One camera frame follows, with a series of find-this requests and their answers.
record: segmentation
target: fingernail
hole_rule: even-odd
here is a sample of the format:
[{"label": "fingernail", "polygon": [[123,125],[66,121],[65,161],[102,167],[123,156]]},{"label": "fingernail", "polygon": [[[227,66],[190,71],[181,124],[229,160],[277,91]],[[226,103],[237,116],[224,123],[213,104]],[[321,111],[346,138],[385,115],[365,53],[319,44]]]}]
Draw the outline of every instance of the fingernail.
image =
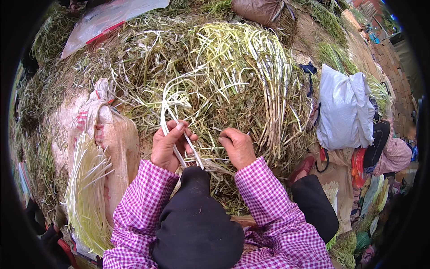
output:
[{"label": "fingernail", "polygon": [[182,122],[178,123],[178,125],[176,125],[176,130],[178,131],[182,131],[182,129],[184,128],[184,124]]}]

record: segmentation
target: red shoe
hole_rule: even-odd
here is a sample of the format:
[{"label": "red shoe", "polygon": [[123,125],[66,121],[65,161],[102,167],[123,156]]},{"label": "red shoe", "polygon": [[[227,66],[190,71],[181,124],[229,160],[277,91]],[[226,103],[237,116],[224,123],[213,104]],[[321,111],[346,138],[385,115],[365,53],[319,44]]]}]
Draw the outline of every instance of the red shoe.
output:
[{"label": "red shoe", "polygon": [[301,171],[306,171],[306,174],[308,174],[314,162],[315,157],[313,156],[313,154],[309,153],[308,155],[306,155],[291,172],[290,176],[288,177],[288,180],[285,181],[286,185],[291,188],[294,182],[297,181],[297,175]]}]

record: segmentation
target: woman's left hand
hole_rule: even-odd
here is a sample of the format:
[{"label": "woman's left hand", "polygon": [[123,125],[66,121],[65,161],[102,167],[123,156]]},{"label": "woman's left hand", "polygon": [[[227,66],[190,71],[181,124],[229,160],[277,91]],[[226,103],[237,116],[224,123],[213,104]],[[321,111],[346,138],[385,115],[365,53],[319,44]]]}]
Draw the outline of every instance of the woman's left hand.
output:
[{"label": "woman's left hand", "polygon": [[179,160],[173,152],[173,145],[176,145],[179,152],[184,154],[192,153],[191,146],[185,139],[184,132],[191,141],[198,139],[197,135],[188,129],[188,122],[178,120],[179,124],[175,121],[167,122],[169,133],[164,136],[163,130],[160,128],[154,135],[152,142],[152,155],[151,162],[158,167],[175,172],[179,166]]}]

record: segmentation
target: pink checkered cloth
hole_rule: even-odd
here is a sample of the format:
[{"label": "pink checkered cloth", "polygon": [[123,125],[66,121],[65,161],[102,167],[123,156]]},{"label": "pink checkered cloth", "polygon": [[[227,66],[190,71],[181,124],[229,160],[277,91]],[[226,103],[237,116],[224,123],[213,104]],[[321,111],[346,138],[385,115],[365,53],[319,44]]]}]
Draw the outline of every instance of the pink checkered cloth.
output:
[{"label": "pink checkered cloth", "polygon": [[402,171],[409,166],[412,158],[412,151],[406,142],[400,138],[393,138],[393,118],[391,117],[387,121],[390,123],[390,134],[379,161],[376,163],[375,170],[373,170],[374,176]]},{"label": "pink checkered cloth", "polygon": [[[114,212],[114,249],[104,252],[103,268],[152,268],[149,253],[155,227],[179,176],[140,162],[136,179]],[[258,249],[245,253],[235,269],[334,268],[324,241],[306,223],[296,203],[262,157],[235,175],[236,185],[260,229],[245,229],[245,243]]]}]

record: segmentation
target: hand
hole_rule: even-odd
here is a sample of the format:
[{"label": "hand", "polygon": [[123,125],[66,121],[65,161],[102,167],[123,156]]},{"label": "hand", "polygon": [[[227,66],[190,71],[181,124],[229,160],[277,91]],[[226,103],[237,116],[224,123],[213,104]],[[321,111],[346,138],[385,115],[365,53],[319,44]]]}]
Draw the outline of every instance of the hand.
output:
[{"label": "hand", "polygon": [[187,153],[192,153],[193,151],[185,139],[184,132],[191,141],[196,141],[198,139],[197,135],[193,134],[188,129],[188,123],[186,121],[178,121],[179,124],[176,124],[175,121],[169,121],[167,123],[167,128],[169,129],[167,136],[164,136],[161,128],[158,129],[152,141],[151,162],[173,173],[179,166],[179,160],[173,152],[173,145],[176,145],[181,154],[183,154],[185,150],[187,150]]},{"label": "hand", "polygon": [[237,129],[225,129],[220,133],[218,141],[227,151],[231,163],[237,170],[252,164],[257,159],[251,137]]}]

